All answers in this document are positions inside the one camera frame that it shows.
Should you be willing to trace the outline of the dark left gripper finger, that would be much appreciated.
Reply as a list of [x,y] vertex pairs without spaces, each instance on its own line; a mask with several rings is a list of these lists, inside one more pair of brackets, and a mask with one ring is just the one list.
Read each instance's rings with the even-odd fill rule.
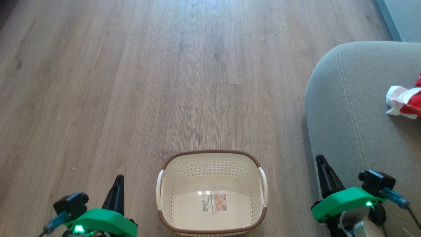
[[102,209],[115,211],[125,216],[125,189],[123,174],[119,174],[115,178],[114,183],[102,205]]

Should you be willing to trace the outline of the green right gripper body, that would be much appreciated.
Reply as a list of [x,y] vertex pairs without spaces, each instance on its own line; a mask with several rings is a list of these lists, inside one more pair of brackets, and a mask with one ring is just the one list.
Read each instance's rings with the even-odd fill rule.
[[368,206],[368,202],[375,204],[385,201],[385,198],[373,196],[361,188],[351,187],[329,195],[315,204],[311,211],[316,221],[325,222],[345,211]]

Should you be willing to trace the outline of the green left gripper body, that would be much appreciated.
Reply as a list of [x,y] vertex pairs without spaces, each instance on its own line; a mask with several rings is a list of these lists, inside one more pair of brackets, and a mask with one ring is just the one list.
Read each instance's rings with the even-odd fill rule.
[[100,208],[86,211],[64,224],[69,237],[137,237],[138,226],[122,214]]

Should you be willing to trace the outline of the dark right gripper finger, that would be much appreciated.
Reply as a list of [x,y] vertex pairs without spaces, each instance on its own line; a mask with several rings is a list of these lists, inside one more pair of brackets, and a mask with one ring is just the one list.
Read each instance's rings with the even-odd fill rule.
[[316,162],[322,198],[327,198],[333,193],[345,190],[345,187],[325,159],[325,156],[317,155]]

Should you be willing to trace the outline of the red garment with white part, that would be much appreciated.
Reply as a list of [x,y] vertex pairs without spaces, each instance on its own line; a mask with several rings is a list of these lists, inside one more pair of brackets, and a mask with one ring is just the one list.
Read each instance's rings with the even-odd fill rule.
[[385,102],[390,107],[386,112],[388,115],[402,115],[410,119],[421,117],[421,87],[408,90],[392,86],[386,94]]

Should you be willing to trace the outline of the cream basket with brown rim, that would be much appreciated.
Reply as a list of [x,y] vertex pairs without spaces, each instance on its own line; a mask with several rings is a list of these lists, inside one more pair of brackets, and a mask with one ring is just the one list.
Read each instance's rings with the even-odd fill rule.
[[[226,194],[227,212],[205,213],[201,194]],[[171,156],[156,183],[162,224],[188,237],[231,237],[265,219],[269,188],[259,161],[239,150],[191,150]]]

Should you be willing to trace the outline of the paper sticker in basket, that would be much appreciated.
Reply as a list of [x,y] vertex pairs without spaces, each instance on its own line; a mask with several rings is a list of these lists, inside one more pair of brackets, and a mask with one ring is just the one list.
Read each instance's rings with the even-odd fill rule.
[[205,213],[227,212],[227,195],[226,194],[201,194],[201,210]]

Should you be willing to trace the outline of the grey sofa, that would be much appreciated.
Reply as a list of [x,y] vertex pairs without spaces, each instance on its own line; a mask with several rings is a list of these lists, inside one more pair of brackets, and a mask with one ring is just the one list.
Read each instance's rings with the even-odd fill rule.
[[420,73],[421,42],[349,42],[317,63],[304,101],[312,161],[325,156],[346,188],[361,187],[363,170],[394,177],[421,223],[421,118],[390,116],[385,102]]

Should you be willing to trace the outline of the blue-grey upholstered furniture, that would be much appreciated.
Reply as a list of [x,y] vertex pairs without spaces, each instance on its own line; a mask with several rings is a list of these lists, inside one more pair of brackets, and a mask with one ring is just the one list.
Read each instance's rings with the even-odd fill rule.
[[375,0],[394,41],[421,42],[421,0]]

